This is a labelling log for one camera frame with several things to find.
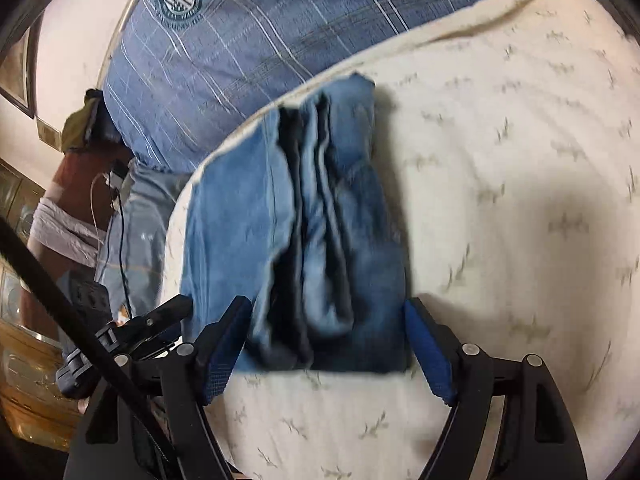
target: white cable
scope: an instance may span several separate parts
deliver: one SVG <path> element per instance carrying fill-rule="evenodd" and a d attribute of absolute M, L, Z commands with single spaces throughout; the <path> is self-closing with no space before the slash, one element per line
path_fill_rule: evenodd
<path fill-rule="evenodd" d="M 89 190 L 89 203 L 91 204 L 91 218 L 94 219 L 94 228 L 95 228 L 95 238 L 98 240 L 98 250 L 100 250 L 100 246 L 103 246 L 104 243 L 100 240 L 100 233 L 98 232 L 98 222 L 95 221 L 95 213 L 94 213 L 94 186 L 98 181 L 99 177 L 107 178 L 105 173 L 98 173 L 94 176 L 94 179 L 91 181 L 91 189 Z"/>

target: white bed sheet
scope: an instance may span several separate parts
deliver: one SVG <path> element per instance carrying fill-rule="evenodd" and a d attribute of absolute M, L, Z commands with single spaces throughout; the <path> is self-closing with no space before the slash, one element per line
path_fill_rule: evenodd
<path fill-rule="evenodd" d="M 590 478 L 604 478 L 640 428 L 638 44 L 594 0 L 484 0 L 273 105 L 354 70 L 377 85 L 374 158 L 412 294 L 490 355 L 542 356 Z M 170 223 L 160 301 L 179 290 L 190 192 Z M 234 374 L 208 412 L 228 459 L 256 480 L 408 480 L 448 409 L 414 369 Z M 497 399 L 474 478 L 499 420 Z"/>

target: blue jeans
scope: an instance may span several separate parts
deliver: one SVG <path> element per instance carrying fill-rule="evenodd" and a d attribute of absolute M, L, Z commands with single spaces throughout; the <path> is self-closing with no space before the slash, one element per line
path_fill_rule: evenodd
<path fill-rule="evenodd" d="M 242 295 L 254 314 L 237 369 L 406 367 L 404 253 L 370 164 L 373 124 L 373 83 L 354 75 L 272 110 L 207 165 L 185 233 L 186 340 Z"/>

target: wire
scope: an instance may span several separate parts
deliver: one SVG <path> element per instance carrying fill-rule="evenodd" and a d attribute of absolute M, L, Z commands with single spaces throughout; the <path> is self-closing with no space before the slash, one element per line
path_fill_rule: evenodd
<path fill-rule="evenodd" d="M 124 243 L 124 211 L 122 210 L 122 199 L 120 197 L 120 190 L 116 189 L 118 194 L 118 206 L 120 207 L 120 221 L 122 222 L 122 232 L 120 233 L 120 253 L 118 258 L 120 260 L 120 275 L 122 277 L 122 290 L 124 291 L 124 300 L 127 307 L 127 315 L 129 319 L 133 319 L 131 316 L 131 303 L 129 302 L 129 291 L 127 290 L 127 279 L 124 275 L 124 266 L 122 265 L 122 245 Z"/>
<path fill-rule="evenodd" d="M 94 219 L 94 228 L 95 228 L 95 239 L 98 240 L 98 251 L 100 251 L 100 246 L 104 245 L 104 242 L 100 240 L 100 233 L 98 232 L 98 222 L 95 221 L 95 212 L 94 212 L 94 186 L 95 183 L 98 182 L 99 177 L 104 177 L 104 173 L 98 173 L 94 176 L 94 179 L 91 181 L 91 188 L 89 189 L 89 204 L 91 204 L 91 218 Z"/>
<path fill-rule="evenodd" d="M 112 195 L 111 195 L 111 173 L 109 173 L 109 174 L 105 173 L 104 175 L 109 179 L 109 181 L 107 183 L 107 187 L 110 190 L 110 193 L 109 193 L 110 202 L 109 202 L 109 204 L 111 205 L 111 209 L 113 209 L 113 203 L 111 203 L 111 200 L 112 200 Z M 104 271 L 109 266 L 109 247 L 110 247 L 109 240 L 111 238 L 111 228 L 113 227 L 112 224 L 113 224 L 113 221 L 110 221 L 109 222 L 109 226 L 107 227 L 107 233 L 106 233 L 106 236 L 105 236 L 105 239 L 104 239 L 104 246 L 107 248 L 107 253 L 104 256 L 104 265 L 102 266 L 102 272 L 100 273 L 100 278 L 98 278 L 97 276 L 95 277 L 95 281 L 96 282 L 100 282 L 100 280 L 104 276 Z"/>

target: metal screw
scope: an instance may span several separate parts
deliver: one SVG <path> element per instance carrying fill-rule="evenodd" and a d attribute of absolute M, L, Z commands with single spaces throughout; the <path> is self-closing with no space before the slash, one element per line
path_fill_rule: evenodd
<path fill-rule="evenodd" d="M 118 366 L 123 367 L 125 364 L 129 362 L 129 357 L 124 354 L 120 354 L 120 355 L 116 355 L 116 357 L 114 357 L 113 360 L 116 361 L 116 364 Z"/>
<path fill-rule="evenodd" d="M 539 366 L 542 366 L 542 358 L 539 355 L 529 354 L 527 356 L 527 363 L 538 368 Z"/>
<path fill-rule="evenodd" d="M 473 343 L 463 344 L 462 351 L 467 355 L 478 355 L 480 353 L 478 345 L 474 345 Z"/>
<path fill-rule="evenodd" d="M 191 343 L 183 343 L 175 350 L 178 355 L 191 355 L 193 352 L 193 345 Z"/>

